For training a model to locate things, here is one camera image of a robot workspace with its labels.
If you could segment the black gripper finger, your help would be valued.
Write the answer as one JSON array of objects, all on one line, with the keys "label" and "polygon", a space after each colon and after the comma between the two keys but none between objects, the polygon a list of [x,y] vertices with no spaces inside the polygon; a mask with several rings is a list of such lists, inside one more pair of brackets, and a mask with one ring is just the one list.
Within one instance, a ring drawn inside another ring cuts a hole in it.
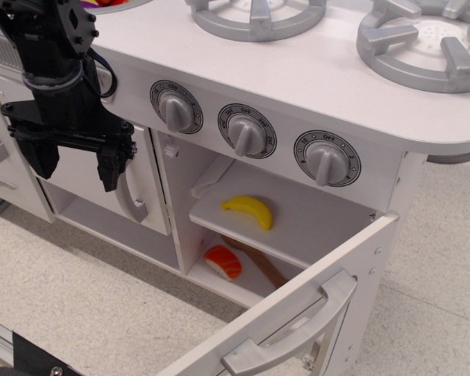
[{"label": "black gripper finger", "polygon": [[18,139],[17,143],[37,175],[50,179],[60,159],[58,146],[49,140]]},{"label": "black gripper finger", "polygon": [[115,146],[104,146],[96,153],[97,171],[106,192],[117,189],[120,174],[125,171],[126,153]]}]

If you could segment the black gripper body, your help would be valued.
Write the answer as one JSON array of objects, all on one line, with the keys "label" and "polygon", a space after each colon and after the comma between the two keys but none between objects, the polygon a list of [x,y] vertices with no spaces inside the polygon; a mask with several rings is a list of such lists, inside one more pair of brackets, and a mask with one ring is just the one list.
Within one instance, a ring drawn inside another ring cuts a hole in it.
[{"label": "black gripper body", "polygon": [[57,146],[93,153],[104,146],[115,146],[128,159],[134,158],[133,126],[105,108],[86,84],[76,85],[68,92],[35,92],[33,96],[1,107],[16,141],[49,140]]}]

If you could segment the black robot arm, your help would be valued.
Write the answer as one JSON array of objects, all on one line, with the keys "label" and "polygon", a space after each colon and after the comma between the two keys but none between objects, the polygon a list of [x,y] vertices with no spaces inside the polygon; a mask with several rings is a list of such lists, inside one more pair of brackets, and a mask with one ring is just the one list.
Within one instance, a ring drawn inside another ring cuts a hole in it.
[{"label": "black robot arm", "polygon": [[59,147],[96,154],[105,191],[117,189],[136,154],[133,125],[103,104],[116,91],[111,75],[103,92],[96,67],[110,64],[91,46],[96,16],[79,1],[0,1],[0,29],[19,54],[28,101],[5,103],[9,133],[37,175],[49,179]]}]

